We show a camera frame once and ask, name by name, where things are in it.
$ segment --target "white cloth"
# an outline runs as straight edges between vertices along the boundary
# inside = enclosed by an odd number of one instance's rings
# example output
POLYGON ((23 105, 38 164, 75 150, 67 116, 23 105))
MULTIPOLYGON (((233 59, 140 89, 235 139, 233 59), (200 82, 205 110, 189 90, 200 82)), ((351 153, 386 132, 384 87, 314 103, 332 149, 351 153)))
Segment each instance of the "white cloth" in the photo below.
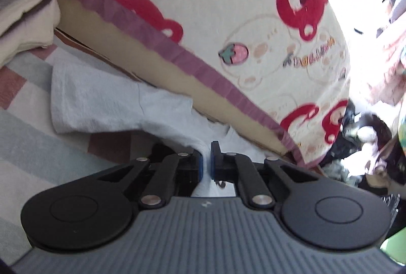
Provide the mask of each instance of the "white cloth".
POLYGON ((0 35, 42 0, 16 0, 0 10, 0 35))
POLYGON ((234 194, 232 188, 221 190, 210 179, 212 141, 218 140, 223 152, 245 154, 253 162, 263 162, 269 155, 232 127, 208 121, 192 108, 189 97, 66 60, 54 65, 51 115, 57 133, 144 130, 198 150, 205 170, 194 196, 234 194))
POLYGON ((0 37, 0 67, 8 63, 18 52, 51 45, 54 39, 54 28, 59 20, 58 3, 56 0, 51 0, 40 11, 7 31, 0 37))

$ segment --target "striped blanket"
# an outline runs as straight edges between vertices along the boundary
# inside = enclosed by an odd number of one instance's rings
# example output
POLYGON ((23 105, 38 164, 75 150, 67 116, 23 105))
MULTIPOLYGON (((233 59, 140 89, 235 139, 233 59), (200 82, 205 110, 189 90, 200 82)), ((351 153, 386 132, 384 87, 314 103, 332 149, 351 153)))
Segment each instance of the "striped blanket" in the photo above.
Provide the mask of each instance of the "striped blanket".
POLYGON ((148 156, 156 138, 143 132, 57 135, 50 116, 52 65, 58 57, 123 73, 59 38, 18 54, 0 69, 0 258, 12 264, 30 249, 20 211, 36 193, 148 156))

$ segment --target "red bear print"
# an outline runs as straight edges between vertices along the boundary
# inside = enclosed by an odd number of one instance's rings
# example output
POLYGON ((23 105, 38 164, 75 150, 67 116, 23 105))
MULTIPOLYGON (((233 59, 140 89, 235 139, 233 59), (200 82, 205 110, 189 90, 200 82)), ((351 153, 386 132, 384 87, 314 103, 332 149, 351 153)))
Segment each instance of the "red bear print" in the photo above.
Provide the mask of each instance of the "red bear print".
POLYGON ((179 43, 183 37, 183 28, 176 21, 165 19, 159 9, 150 0, 115 0, 129 10, 133 10, 156 30, 170 30, 169 38, 179 43))
POLYGON ((338 132, 340 132, 341 120, 338 119, 337 124, 335 120, 332 121, 332 115, 341 108, 346 108, 348 104, 348 100, 342 100, 337 105, 335 105, 323 118, 322 127, 325 131, 326 135, 324 136, 324 141, 328 144, 333 144, 335 139, 337 138, 338 132))
POLYGON ((289 27, 299 29, 304 41, 311 41, 323 16, 328 0, 277 0, 277 9, 282 21, 289 27))
POLYGON ((292 123, 299 117, 304 116, 303 122, 300 124, 302 125, 304 122, 310 121, 312 118, 314 118, 319 111, 320 108, 316 104, 304 104, 287 115, 287 117, 281 121, 281 127, 288 131, 292 123))

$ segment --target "beige fabric edge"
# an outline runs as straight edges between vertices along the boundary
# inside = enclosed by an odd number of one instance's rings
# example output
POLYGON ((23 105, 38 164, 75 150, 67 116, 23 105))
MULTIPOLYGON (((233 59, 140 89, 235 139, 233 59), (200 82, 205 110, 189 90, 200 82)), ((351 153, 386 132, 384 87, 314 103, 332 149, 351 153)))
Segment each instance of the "beige fabric edge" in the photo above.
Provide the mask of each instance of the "beige fabric edge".
POLYGON ((0 35, 42 0, 16 0, 0 11, 0 35))
POLYGON ((86 10, 77 0, 58 0, 58 3, 61 10, 58 28, 63 32, 136 77, 171 92, 191 96, 197 111, 230 124, 239 134, 258 145, 280 155, 287 153, 287 149, 268 128, 241 113, 193 76, 184 74, 174 64, 102 20, 96 12, 86 10))
POLYGON ((56 0, 33 16, 21 22, 14 30, 0 37, 0 68, 17 53, 49 46, 54 39, 54 28, 58 25, 60 11, 56 0))

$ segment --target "ribbed gray surface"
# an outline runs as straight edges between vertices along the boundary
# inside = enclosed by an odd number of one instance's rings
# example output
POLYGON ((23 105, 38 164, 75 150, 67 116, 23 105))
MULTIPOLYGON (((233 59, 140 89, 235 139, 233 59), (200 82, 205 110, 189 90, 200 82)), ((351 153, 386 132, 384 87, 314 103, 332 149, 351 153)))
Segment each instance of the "ribbed gray surface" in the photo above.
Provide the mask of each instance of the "ribbed gray surface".
POLYGON ((102 248, 70 255, 34 249, 13 267, 21 274, 392 274, 399 268, 376 248, 308 248, 271 213, 249 210, 239 198, 178 197, 142 212, 124 236, 102 248))

